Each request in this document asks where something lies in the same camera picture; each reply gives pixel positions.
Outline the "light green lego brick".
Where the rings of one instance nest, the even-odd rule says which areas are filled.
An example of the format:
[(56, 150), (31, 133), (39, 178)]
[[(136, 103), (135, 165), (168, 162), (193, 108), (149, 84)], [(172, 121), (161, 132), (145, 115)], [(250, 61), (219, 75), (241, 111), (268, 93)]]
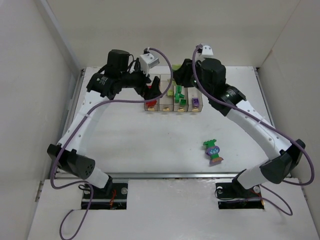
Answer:
[(173, 95), (174, 95), (174, 91), (171, 90), (171, 89), (169, 89), (169, 90), (167, 91), (167, 96), (172, 97)]

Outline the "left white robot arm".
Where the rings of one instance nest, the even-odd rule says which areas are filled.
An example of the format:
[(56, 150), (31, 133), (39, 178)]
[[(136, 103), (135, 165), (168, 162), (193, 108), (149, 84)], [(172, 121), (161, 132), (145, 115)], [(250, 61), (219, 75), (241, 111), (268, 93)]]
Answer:
[(57, 169), (63, 170), (82, 182), (108, 194), (113, 179), (96, 165), (94, 159), (86, 156), (91, 135), (104, 111), (116, 102), (116, 95), (122, 89), (134, 89), (142, 102), (157, 100), (163, 96), (159, 78), (150, 79), (150, 69), (160, 61), (147, 48), (143, 54), (129, 61), (130, 53), (113, 49), (108, 53), (107, 63), (92, 75), (84, 99), (69, 128), (57, 144), (50, 144), (47, 153), (53, 160), (51, 183)]

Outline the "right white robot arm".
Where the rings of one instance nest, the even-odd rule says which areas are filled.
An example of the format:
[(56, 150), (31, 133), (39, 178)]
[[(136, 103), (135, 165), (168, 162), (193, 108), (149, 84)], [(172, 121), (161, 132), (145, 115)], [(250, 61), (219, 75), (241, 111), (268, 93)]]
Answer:
[(267, 160), (250, 169), (242, 170), (233, 180), (230, 189), (236, 198), (249, 198), (253, 187), (271, 182), (280, 184), (298, 165), (305, 143), (295, 143), (272, 131), (268, 121), (252, 107), (246, 96), (236, 87), (226, 83), (226, 67), (215, 58), (206, 58), (195, 63), (185, 59), (182, 65), (174, 66), (173, 78), (177, 85), (185, 88), (204, 88), (217, 100), (209, 104), (223, 116), (240, 126), (262, 148)]

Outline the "purple green flower lego figure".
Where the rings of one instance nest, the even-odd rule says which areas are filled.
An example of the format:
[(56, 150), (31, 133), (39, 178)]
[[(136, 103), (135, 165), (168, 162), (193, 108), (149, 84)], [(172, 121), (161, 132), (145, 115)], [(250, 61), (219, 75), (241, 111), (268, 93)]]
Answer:
[(221, 163), (224, 159), (219, 155), (220, 147), (216, 145), (217, 140), (211, 139), (203, 142), (205, 154), (209, 157), (209, 165)]

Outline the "yellow green lego stack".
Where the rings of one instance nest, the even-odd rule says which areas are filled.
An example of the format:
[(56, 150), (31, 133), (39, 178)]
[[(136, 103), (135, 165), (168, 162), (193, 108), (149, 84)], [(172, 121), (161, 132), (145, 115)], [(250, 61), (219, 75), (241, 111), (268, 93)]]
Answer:
[(181, 66), (182, 66), (181, 64), (173, 64), (171, 68), (173, 71), (177, 71)]

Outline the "green 2x4 lego brick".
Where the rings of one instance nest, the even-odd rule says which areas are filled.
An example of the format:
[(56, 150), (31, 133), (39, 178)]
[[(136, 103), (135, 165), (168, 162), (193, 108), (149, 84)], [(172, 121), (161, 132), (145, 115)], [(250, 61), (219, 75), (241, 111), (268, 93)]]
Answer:
[(182, 86), (181, 85), (177, 85), (176, 86), (176, 93), (180, 94), (182, 92)]

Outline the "dark green lego cluster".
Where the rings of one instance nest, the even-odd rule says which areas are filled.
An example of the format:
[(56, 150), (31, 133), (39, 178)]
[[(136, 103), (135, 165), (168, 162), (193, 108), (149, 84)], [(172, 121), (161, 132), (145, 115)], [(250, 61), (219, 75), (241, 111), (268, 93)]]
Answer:
[(174, 103), (179, 104), (180, 106), (185, 106), (187, 104), (187, 100), (182, 93), (175, 93), (174, 94)]

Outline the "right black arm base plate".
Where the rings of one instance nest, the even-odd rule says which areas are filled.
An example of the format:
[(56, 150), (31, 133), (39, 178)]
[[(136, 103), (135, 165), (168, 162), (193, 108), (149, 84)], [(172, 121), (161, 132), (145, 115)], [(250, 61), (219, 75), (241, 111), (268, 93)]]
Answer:
[(231, 182), (216, 182), (215, 187), (214, 195), (220, 210), (265, 209), (259, 185), (235, 190)]

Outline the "red lego brick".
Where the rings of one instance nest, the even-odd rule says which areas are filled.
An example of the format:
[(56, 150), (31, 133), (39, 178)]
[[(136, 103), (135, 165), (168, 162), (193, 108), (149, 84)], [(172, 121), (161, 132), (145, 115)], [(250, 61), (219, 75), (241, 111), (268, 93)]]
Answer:
[[(156, 95), (157, 95), (157, 92), (154, 89), (152, 89), (151, 85), (149, 85), (148, 91), (145, 94), (145, 100), (154, 99), (156, 97)], [(157, 101), (153, 100), (153, 101), (148, 101), (145, 105), (148, 108), (153, 108), (156, 105), (156, 103), (157, 103)]]

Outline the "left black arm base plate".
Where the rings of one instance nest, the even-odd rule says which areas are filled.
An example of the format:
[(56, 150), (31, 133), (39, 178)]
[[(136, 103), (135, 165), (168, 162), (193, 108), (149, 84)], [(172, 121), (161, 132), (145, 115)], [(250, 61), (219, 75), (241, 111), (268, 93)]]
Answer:
[[(78, 188), (82, 191), (82, 199), (80, 207), (82, 210), (87, 209), (91, 189), (88, 184), (80, 184)], [(116, 182), (112, 184), (111, 190), (105, 192), (101, 188), (95, 186), (93, 188), (93, 197), (89, 206), (89, 210), (126, 210), (127, 209), (127, 196), (128, 196), (128, 183)]]

